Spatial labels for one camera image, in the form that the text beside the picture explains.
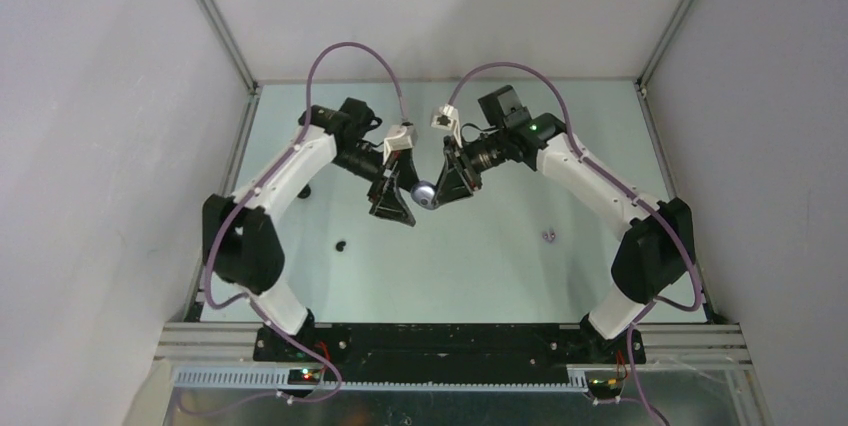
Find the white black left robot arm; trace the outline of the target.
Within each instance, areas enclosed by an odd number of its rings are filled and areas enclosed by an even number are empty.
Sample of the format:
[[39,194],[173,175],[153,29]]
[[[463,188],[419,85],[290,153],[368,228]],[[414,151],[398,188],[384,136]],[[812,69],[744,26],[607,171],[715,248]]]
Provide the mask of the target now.
[[417,132],[403,121],[389,128],[379,145],[366,140],[382,123],[363,101],[348,98],[337,109],[310,106],[299,118],[292,143],[248,184],[228,196],[213,194],[202,207],[205,276],[236,285],[268,325],[279,328],[278,350],[304,362],[316,349],[304,328],[310,310],[284,277],[282,220],[290,204],[304,198],[310,182],[334,164],[369,184],[370,215],[414,226],[404,191],[418,176],[412,160]]

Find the purple wireless earbud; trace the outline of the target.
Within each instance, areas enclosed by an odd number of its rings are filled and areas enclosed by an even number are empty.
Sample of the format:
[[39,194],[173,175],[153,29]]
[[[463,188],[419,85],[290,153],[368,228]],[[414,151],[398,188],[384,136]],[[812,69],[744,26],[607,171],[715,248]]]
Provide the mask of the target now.
[[548,230],[542,234],[542,237],[546,242],[552,243],[556,239],[556,234],[553,230]]

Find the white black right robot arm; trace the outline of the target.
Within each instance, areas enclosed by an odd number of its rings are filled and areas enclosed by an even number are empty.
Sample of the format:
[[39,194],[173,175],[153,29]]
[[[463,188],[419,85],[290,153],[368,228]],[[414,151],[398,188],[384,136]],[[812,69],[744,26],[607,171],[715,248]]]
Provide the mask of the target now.
[[696,305],[702,302],[695,268],[694,228],[688,204],[663,201],[608,170],[566,123],[550,114],[532,116],[515,89],[504,86],[478,101],[488,129],[467,141],[459,112],[438,107],[431,125],[447,131],[444,166],[428,203],[437,208],[481,190],[484,172],[507,161],[521,163],[569,191],[609,227],[619,241],[611,266],[612,286],[587,313],[581,338],[585,357],[606,364],[622,349],[620,335],[663,290],[688,274]]

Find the purple earbud charging case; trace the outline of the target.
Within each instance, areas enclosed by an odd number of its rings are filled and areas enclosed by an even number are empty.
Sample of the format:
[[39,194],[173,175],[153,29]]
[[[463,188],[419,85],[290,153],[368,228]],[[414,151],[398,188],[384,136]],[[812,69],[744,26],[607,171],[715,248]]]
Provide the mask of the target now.
[[434,210],[438,207],[435,202],[436,192],[437,189],[435,184],[426,180],[421,180],[411,187],[410,196],[412,200],[422,208]]

